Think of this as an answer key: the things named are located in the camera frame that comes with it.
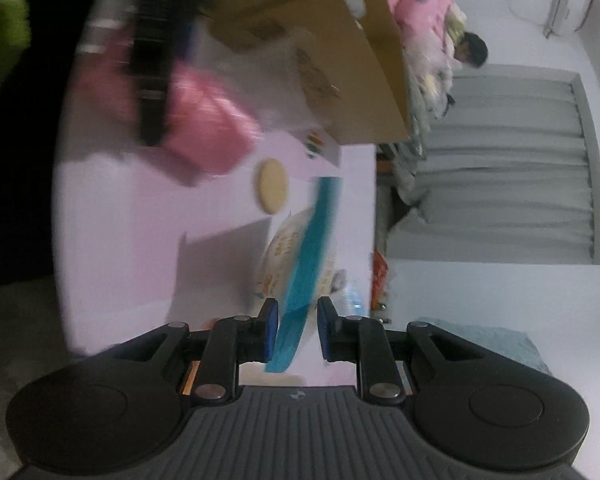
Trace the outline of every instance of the brown cardboard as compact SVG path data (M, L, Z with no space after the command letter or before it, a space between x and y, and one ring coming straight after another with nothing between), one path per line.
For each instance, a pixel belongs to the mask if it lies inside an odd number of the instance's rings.
M400 37L386 0L365 5L361 30L344 0L219 0L212 33L237 48L249 43L250 31L271 23L309 31L314 40L302 48L338 93L317 110L331 121L328 133L340 144L406 140Z

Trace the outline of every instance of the person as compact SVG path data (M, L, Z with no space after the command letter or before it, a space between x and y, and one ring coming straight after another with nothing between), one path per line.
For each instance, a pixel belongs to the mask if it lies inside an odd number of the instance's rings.
M472 32L466 32L456 45L454 57L463 63L480 68L487 61L489 49L484 40Z

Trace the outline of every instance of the air conditioner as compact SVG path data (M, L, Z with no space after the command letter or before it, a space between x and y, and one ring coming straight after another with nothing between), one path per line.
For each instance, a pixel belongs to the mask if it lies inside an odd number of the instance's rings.
M584 17L587 0L551 0L544 30L545 37L551 34L564 36L574 32Z

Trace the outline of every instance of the white table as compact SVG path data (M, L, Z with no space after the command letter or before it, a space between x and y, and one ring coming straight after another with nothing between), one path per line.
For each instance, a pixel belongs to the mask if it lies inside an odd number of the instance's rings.
M92 21L108 1L96 2ZM288 203L275 216L261 211L253 190L254 169L267 157L280 160L290 177ZM91 354L171 320L196 330L211 318L248 312L264 249L283 219L307 207L316 176L342 177L336 268L347 270L368 303L372 145L343 147L338 168L309 159L288 133L272 132L231 174L193 184L187 168L172 163L69 86L56 160L54 251L71 350ZM347 364L324 365L315 333L296 361L290 374L315 362L304 372L306 384L341 381L335 370L351 380Z

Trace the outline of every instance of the black circular joint cover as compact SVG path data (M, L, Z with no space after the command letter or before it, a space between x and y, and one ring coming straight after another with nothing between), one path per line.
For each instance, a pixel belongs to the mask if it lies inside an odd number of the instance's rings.
M589 427L579 394L519 364L481 377L479 361L454 364L450 374L443 368L417 393L420 433L448 455L493 471L571 463Z
M78 364L20 390L6 423L22 461L65 474L101 474L162 449L179 428L180 396L141 365Z

